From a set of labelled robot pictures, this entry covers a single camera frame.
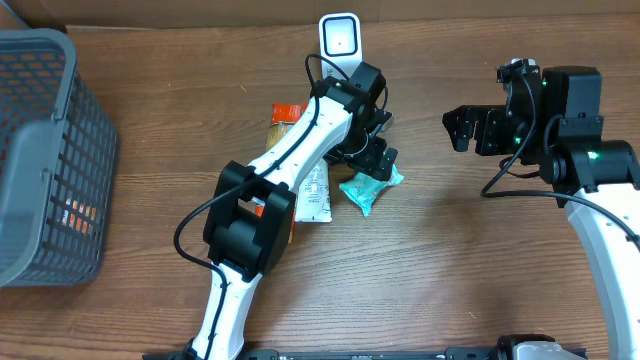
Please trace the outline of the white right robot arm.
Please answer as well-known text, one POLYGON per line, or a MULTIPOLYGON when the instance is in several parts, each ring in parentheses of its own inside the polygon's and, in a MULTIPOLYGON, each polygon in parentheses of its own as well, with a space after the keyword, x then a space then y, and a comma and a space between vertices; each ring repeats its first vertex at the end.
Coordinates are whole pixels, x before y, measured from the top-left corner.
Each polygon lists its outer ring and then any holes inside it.
POLYGON ((530 59, 497 68, 503 105, 462 105, 442 123, 457 152, 476 143, 501 156, 484 198, 540 197, 540 190, 496 192, 515 162, 536 166, 579 237, 605 317, 609 356, 639 356, 639 160, 624 140, 602 138, 602 76, 594 67, 542 69, 530 59))

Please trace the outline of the teal wipes packet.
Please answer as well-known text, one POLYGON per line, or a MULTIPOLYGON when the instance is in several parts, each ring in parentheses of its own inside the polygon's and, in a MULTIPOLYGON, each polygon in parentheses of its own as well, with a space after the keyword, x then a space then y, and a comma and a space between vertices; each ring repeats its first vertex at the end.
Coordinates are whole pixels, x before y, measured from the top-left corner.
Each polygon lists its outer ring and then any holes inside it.
POLYGON ((401 184, 405 177, 392 166, 391 177, 386 181, 379 181, 363 173, 357 173, 351 180, 341 183, 339 189, 360 208, 364 217, 369 217, 378 196, 388 187, 401 184))

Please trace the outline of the red spaghetti packet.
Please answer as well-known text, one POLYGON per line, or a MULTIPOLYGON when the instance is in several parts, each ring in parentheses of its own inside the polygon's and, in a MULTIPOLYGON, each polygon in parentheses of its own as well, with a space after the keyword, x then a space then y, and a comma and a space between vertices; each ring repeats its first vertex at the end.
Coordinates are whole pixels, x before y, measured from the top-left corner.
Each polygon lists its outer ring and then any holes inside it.
MULTIPOLYGON (((307 105, 305 104, 280 104, 273 103, 272 104, 272 113, 271 113, 271 123, 269 127, 269 132, 266 141, 266 149, 269 151, 272 147, 274 147, 292 128, 300 117, 304 114, 307 105)), ((295 231, 295 223, 296 223, 296 212, 297 208, 300 207, 300 196, 297 194, 296 202, 294 205, 294 220, 291 224, 291 229, 288 237, 288 243, 291 244, 294 231, 295 231)), ((262 216, 264 211, 264 205, 256 203, 255 206, 255 214, 258 216, 262 216)))

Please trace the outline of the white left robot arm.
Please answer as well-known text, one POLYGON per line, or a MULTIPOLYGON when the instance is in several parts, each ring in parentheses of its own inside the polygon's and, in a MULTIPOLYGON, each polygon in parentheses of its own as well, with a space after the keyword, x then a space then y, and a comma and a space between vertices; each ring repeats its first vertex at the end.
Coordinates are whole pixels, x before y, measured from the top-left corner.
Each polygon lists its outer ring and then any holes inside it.
POLYGON ((212 285, 201 329, 182 358, 239 356, 256 288, 288 244, 297 192, 318 163, 391 178, 397 152, 378 135, 391 118, 376 105, 385 91, 382 72, 367 63, 352 75, 316 81, 305 112, 276 145, 247 166, 231 161, 223 168, 212 199, 189 215, 208 214, 201 264, 212 285))

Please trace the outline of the white tube gold cap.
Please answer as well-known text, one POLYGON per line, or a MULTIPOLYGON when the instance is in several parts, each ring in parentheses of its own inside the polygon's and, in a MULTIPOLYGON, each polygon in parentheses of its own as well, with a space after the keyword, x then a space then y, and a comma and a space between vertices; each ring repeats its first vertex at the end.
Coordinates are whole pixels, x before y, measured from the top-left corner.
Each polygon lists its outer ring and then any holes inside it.
POLYGON ((301 183, 296 199, 296 222, 330 223, 332 221, 329 170, 321 160, 301 183))

